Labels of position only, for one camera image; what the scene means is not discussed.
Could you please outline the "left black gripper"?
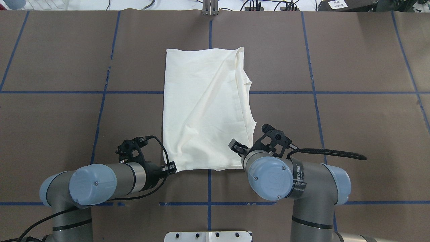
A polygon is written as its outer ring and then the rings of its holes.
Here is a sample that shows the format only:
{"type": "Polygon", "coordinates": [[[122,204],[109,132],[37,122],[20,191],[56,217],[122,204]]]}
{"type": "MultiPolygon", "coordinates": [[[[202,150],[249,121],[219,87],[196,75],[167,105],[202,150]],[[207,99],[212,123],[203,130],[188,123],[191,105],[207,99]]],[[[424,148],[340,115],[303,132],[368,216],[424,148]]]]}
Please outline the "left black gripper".
{"type": "Polygon", "coordinates": [[[177,171],[174,161],[168,162],[166,165],[157,166],[155,163],[148,161],[145,162],[144,169],[146,172],[146,181],[144,188],[152,189],[158,184],[160,179],[167,178],[177,171]]]}

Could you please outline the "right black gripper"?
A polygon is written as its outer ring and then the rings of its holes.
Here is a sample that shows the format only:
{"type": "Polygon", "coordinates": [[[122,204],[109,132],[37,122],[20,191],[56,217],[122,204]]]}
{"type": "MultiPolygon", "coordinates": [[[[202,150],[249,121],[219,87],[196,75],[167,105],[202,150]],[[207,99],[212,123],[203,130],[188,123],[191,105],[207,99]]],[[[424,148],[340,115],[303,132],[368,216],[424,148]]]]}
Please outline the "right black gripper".
{"type": "Polygon", "coordinates": [[[240,156],[243,159],[254,159],[256,160],[257,158],[255,158],[255,151],[256,151],[256,145],[253,145],[252,147],[247,147],[246,145],[241,144],[240,142],[236,141],[235,139],[232,139],[232,141],[230,141],[228,147],[230,148],[230,150],[232,150],[234,153],[238,154],[238,156],[240,156]]]}

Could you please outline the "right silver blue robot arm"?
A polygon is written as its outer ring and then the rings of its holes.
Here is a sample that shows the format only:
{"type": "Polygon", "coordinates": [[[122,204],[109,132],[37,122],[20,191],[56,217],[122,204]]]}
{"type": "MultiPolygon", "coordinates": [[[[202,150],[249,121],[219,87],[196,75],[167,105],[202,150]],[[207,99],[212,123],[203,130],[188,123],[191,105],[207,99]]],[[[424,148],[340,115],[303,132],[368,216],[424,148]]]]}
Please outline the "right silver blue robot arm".
{"type": "Polygon", "coordinates": [[[335,206],[345,204],[351,193],[345,170],[296,158],[278,158],[265,150],[252,151],[234,139],[229,148],[241,156],[249,185],[256,194],[269,201],[294,200],[290,241],[385,241],[334,230],[335,206]]]}

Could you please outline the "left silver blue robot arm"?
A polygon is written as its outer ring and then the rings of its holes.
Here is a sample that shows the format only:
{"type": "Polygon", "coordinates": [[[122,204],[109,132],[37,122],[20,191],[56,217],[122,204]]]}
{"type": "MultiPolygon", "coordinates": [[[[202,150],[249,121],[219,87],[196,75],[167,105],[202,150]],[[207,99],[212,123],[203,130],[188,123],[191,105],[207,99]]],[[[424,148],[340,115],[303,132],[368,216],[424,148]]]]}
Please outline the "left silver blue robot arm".
{"type": "Polygon", "coordinates": [[[166,166],[126,162],[91,164],[52,175],[39,190],[42,203],[54,213],[52,233],[41,241],[92,242],[92,206],[154,188],[176,170],[173,161],[166,166]]]}

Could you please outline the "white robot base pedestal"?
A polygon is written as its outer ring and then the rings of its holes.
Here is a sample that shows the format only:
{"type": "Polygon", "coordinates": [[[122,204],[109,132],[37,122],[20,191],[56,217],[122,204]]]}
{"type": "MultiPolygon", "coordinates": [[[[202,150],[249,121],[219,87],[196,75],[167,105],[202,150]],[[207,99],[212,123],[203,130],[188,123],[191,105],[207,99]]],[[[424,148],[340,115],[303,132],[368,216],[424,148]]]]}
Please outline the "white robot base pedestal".
{"type": "Polygon", "coordinates": [[[249,231],[194,231],[168,232],[165,242],[252,242],[249,231]]]}

